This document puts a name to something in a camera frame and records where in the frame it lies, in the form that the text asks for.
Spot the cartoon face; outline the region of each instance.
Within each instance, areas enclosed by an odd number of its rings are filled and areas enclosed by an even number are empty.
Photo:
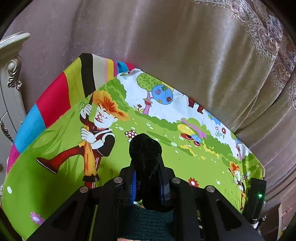
[[[118,119],[109,114],[104,108],[99,105],[96,109],[96,115],[94,117],[94,124],[97,128],[109,128]]]
[[[235,170],[233,173],[237,176],[237,179],[240,181],[240,172]]]

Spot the metal bolt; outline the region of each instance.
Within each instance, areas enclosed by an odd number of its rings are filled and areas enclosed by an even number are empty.
[[[215,191],[215,188],[213,186],[207,186],[206,190],[208,192],[214,192]]]
[[[121,177],[116,177],[116,178],[114,178],[114,182],[115,183],[122,183],[122,178]]]
[[[175,183],[175,184],[178,184],[178,183],[181,182],[181,179],[178,178],[178,177],[174,177],[174,178],[172,179],[172,182]]]
[[[81,188],[79,189],[79,191],[80,191],[81,193],[86,193],[86,192],[89,191],[89,188],[86,187],[86,186],[83,186],[83,187],[81,187]]]

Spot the beige velvet curtain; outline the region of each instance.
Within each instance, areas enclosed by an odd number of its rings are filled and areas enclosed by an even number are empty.
[[[129,62],[190,96],[266,168],[266,208],[296,207],[295,46],[259,0],[34,0],[5,36],[28,111],[81,53]]]

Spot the white cabinet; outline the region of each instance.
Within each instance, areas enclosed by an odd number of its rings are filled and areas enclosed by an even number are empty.
[[[19,32],[0,41],[0,185],[5,179],[13,140],[26,117],[20,93],[19,51],[29,37],[29,33]]]

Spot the white glove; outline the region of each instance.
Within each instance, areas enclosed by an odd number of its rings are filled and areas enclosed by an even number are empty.
[[[94,143],[96,141],[96,138],[94,134],[92,134],[90,131],[88,131],[85,128],[81,128],[81,139],[86,140],[89,143]]]
[[[92,106],[90,104],[87,104],[84,108],[81,109],[80,114],[83,117],[83,119],[86,118],[86,115],[89,115],[91,113]]]

